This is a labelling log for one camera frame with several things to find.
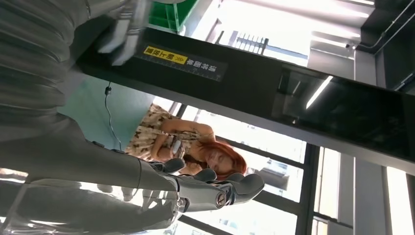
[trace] yellow label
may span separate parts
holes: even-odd
[[[184,65],[186,63],[187,57],[183,56],[183,55],[179,55],[176,53],[172,53],[170,51],[166,51],[166,50],[161,50],[155,47],[150,47],[148,46],[145,51],[144,54],[146,55],[151,55],[163,60],[168,60],[174,63],[178,63],[181,65]]]

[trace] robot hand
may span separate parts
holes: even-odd
[[[185,0],[156,1],[173,4]],[[148,25],[152,6],[152,0],[128,0],[118,12],[113,31],[105,35],[98,46],[99,53],[115,51],[112,55],[113,66],[123,65],[136,52],[140,35]]]
[[[245,203],[256,197],[265,186],[262,178],[256,174],[245,177],[236,173],[223,181],[215,180],[216,173],[212,169],[204,169],[194,176],[166,174],[180,168],[181,164],[184,167],[180,159],[172,159],[165,164],[150,163],[154,169],[161,169],[158,173],[175,186],[182,212],[212,211]]]

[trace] floral dress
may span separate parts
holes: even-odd
[[[173,143],[173,139],[180,140],[181,154],[179,158],[182,158],[185,154],[188,154],[192,144],[200,138],[207,138],[208,136],[201,136],[197,132],[176,132],[173,134],[165,133],[160,130],[161,124],[167,119],[179,119],[171,115],[168,111],[164,110],[156,104],[152,104],[150,109],[144,116],[140,126],[138,126],[134,137],[128,144],[125,152],[133,155],[145,161],[151,161],[151,149],[156,141],[157,135],[167,135],[168,138],[162,145],[162,147],[170,148]],[[202,168],[197,164],[186,164],[188,170],[193,173],[197,173]]]

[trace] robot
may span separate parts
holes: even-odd
[[[182,160],[148,163],[106,149],[56,112],[75,28],[111,12],[114,31],[98,50],[122,65],[134,55],[151,4],[0,0],[0,234],[133,235],[166,229],[186,212],[245,203],[264,188],[255,174],[224,181],[210,169],[177,175]]]

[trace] glass pane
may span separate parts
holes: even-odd
[[[409,159],[414,152],[413,121],[405,116],[412,96],[288,64],[276,79],[275,120],[391,156]]]
[[[313,220],[312,235],[327,235],[328,225],[318,220]]]
[[[293,64],[296,64],[296,65],[304,66],[304,67],[307,67],[307,64],[308,64],[308,59],[295,57],[293,55],[287,55],[287,54],[280,53],[280,52],[277,52],[277,51],[273,51],[273,50],[270,50],[270,49],[265,49],[264,55],[268,56],[268,57],[278,59],[278,60],[293,63]]]
[[[320,148],[314,211],[337,219],[339,180],[340,153],[328,148]]]
[[[234,235],[294,235],[297,223],[296,215],[256,201],[186,215]]]
[[[306,142],[249,125],[229,117],[188,106],[182,119],[212,127],[215,135],[273,153],[296,162],[304,162]]]
[[[406,172],[387,167],[393,234],[414,235]]]
[[[169,111],[174,101],[168,100],[162,97],[156,96],[153,100],[153,104],[157,104],[162,107],[164,110]]]
[[[166,230],[148,231],[146,235],[212,235],[183,222],[178,222]]]
[[[246,160],[247,174],[258,174],[265,181],[265,191],[295,202],[300,201],[302,169],[239,148],[234,149]]]

